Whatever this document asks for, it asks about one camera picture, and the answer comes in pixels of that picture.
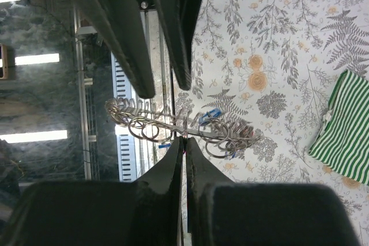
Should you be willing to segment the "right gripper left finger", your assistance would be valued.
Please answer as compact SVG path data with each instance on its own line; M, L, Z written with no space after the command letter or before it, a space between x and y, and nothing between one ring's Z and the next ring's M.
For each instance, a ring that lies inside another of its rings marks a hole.
M27 188L2 245L181 245L183 138L132 182L44 181Z

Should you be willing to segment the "blue key tag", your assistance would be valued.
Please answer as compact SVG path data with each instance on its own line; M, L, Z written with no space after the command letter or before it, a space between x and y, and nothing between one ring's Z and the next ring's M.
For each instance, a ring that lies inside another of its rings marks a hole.
M164 143L158 145L159 149L168 149L169 147L171 147L171 143Z

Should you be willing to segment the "key with blue tag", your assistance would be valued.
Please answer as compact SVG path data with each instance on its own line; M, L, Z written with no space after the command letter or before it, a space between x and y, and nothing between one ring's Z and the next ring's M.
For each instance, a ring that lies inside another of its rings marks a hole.
M218 108L208 111L200 116L199 125L204 126L206 124L209 124L213 119L216 119L220 117L221 115L222 115L222 112Z

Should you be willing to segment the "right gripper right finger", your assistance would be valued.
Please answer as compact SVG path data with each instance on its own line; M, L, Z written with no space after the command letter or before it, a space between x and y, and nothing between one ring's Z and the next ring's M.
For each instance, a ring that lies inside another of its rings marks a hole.
M358 245L338 196L321 184L236 183L186 142L193 245Z

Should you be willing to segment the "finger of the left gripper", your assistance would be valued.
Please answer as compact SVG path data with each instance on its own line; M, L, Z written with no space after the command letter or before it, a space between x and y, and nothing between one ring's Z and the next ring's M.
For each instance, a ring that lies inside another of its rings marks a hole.
M202 0L153 0L172 69L182 90L191 88L191 47Z
M150 57L136 0L73 0L103 37L136 93L155 96Z

